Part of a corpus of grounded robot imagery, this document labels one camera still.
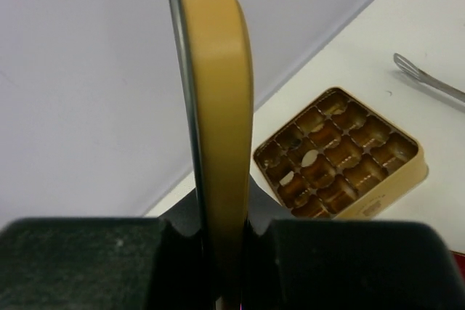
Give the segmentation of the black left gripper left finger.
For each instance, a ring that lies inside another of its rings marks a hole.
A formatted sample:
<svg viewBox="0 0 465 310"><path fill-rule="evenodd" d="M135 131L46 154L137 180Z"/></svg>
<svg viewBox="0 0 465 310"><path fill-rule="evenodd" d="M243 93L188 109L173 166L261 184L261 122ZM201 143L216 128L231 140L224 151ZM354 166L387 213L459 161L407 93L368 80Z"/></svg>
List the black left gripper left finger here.
<svg viewBox="0 0 465 310"><path fill-rule="evenodd" d="M194 194L158 218L20 219L1 231L3 309L202 309Z"/></svg>

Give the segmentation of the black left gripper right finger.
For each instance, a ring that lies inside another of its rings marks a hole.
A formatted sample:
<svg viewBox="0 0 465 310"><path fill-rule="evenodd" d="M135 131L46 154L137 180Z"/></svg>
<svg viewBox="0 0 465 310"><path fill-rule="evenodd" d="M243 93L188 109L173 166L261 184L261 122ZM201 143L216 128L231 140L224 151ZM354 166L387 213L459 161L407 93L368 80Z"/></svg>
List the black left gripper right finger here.
<svg viewBox="0 0 465 310"><path fill-rule="evenodd" d="M462 309L464 281L431 227L298 219L250 186L245 309Z"/></svg>

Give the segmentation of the gold chocolate tin box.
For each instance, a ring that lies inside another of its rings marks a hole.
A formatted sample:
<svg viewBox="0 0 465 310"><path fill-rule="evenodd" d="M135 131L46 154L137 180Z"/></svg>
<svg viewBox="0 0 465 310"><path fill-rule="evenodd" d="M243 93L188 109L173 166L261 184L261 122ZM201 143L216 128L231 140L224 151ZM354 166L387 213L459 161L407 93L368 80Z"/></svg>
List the gold chocolate tin box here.
<svg viewBox="0 0 465 310"><path fill-rule="evenodd" d="M302 167L309 150L318 157ZM371 219L428 174L416 139L339 87L263 141L254 161L284 208L313 219Z"/></svg>

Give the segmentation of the silver tin lid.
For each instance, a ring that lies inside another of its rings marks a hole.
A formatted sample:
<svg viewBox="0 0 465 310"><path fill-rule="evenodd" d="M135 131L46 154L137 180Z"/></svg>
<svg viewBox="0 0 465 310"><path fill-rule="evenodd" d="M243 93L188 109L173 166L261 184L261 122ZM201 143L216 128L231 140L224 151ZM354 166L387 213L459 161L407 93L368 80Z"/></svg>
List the silver tin lid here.
<svg viewBox="0 0 465 310"><path fill-rule="evenodd" d="M242 305L254 74L238 0L169 0L215 309Z"/></svg>

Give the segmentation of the white square chocolate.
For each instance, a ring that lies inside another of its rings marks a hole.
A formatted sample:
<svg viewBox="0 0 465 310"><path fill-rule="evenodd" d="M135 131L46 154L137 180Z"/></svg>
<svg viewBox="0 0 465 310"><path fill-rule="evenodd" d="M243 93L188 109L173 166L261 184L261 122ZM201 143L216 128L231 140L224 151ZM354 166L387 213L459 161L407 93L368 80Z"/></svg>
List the white square chocolate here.
<svg viewBox="0 0 465 310"><path fill-rule="evenodd" d="M280 186L286 186L294 177L294 172L289 171L280 181Z"/></svg>

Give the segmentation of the white oval chocolate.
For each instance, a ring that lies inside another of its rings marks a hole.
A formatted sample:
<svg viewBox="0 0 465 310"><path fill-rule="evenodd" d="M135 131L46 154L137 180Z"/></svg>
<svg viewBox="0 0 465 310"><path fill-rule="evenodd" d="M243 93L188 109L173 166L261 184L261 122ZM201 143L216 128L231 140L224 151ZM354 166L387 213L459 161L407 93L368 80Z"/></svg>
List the white oval chocolate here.
<svg viewBox="0 0 465 310"><path fill-rule="evenodd" d="M318 157L318 151L317 150L309 150L307 151L301 161L301 166L302 167L308 167L311 166L317 159Z"/></svg>

